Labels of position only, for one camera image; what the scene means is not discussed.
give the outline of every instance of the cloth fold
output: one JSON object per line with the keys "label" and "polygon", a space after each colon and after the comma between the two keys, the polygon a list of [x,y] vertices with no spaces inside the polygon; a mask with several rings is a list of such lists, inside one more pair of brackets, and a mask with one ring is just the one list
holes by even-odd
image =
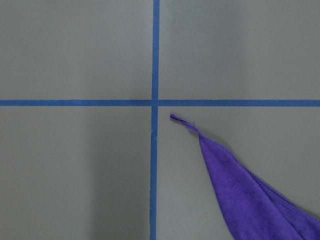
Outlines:
{"label": "cloth fold", "polygon": [[235,240],[320,240],[320,221],[242,166],[226,147],[194,125],[170,118],[199,136],[202,155],[225,223]]}

